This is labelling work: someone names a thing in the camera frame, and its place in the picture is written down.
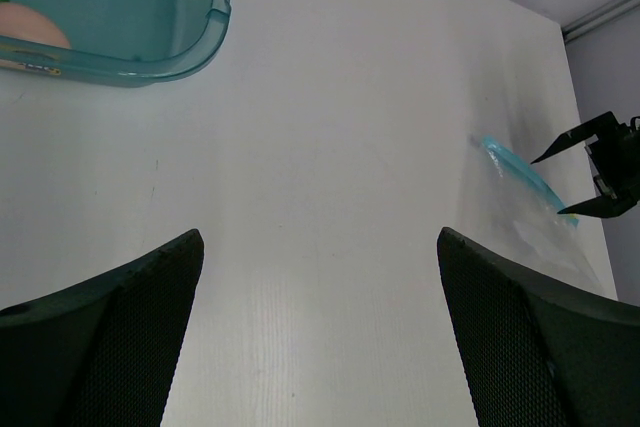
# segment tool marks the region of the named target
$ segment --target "clear plastic bag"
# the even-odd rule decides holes
[[[482,215],[467,216],[463,230],[472,229],[474,240],[506,258],[603,295],[578,241],[578,219],[558,215],[564,208],[558,196],[495,139],[485,137],[474,145],[475,167],[468,174],[473,176],[473,200]]]

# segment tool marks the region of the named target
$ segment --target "teal plastic bin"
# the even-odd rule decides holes
[[[11,0],[49,17],[62,49],[0,36],[4,66],[122,86],[186,77],[220,48],[229,0]]]

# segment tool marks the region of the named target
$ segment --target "round pink object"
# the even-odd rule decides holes
[[[47,17],[24,5],[0,2],[0,35],[70,49],[62,31]]]

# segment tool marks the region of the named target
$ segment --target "white table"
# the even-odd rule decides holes
[[[470,134],[532,158],[579,122],[559,27],[506,0],[233,5],[184,81],[0,74],[0,307],[198,227],[165,426],[475,425],[435,242]],[[542,169],[593,195],[581,149]],[[600,223],[580,234],[615,297]]]

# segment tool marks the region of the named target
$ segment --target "plastic bag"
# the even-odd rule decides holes
[[[589,292],[604,289],[580,247],[576,217],[547,183],[520,157],[492,137],[475,142],[474,240],[542,274]]]

